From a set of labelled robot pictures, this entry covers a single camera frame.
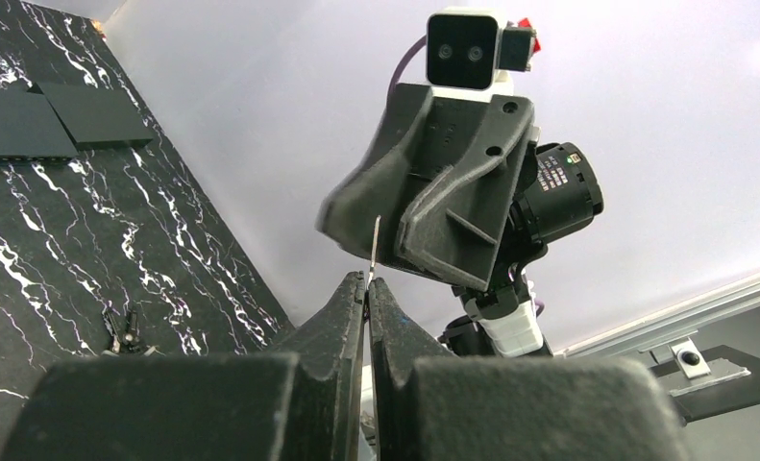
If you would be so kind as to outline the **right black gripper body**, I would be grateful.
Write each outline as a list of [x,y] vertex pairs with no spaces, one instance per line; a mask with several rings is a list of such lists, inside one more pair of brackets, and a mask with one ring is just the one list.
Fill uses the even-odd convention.
[[[438,98],[429,110],[426,131],[438,130],[434,109]],[[424,187],[428,179],[416,176],[414,168],[415,164],[412,176]],[[543,257],[550,243],[590,225],[603,205],[601,187],[586,156],[570,142],[541,144],[534,119],[488,287],[455,286],[466,296],[501,290],[512,283],[517,270]]]

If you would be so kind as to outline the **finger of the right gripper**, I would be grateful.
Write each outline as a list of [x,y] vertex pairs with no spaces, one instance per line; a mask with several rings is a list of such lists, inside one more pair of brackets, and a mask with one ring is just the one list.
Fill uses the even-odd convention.
[[428,183],[405,207],[395,254],[435,279],[488,287],[535,119],[532,101],[438,98],[438,130],[417,148]]
[[432,102],[430,86],[398,85],[360,164],[321,204],[317,230],[343,251],[371,250],[375,219],[400,201]]

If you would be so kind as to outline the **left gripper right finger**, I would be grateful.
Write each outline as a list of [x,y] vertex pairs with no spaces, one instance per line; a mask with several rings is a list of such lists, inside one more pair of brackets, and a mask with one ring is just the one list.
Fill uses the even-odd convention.
[[668,394],[625,358],[459,357],[367,292],[381,460],[688,460]]

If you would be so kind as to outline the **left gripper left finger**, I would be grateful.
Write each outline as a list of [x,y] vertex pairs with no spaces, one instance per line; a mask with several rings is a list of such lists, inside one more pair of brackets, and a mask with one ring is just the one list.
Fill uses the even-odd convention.
[[355,460],[364,276],[268,349],[54,365],[5,460]]

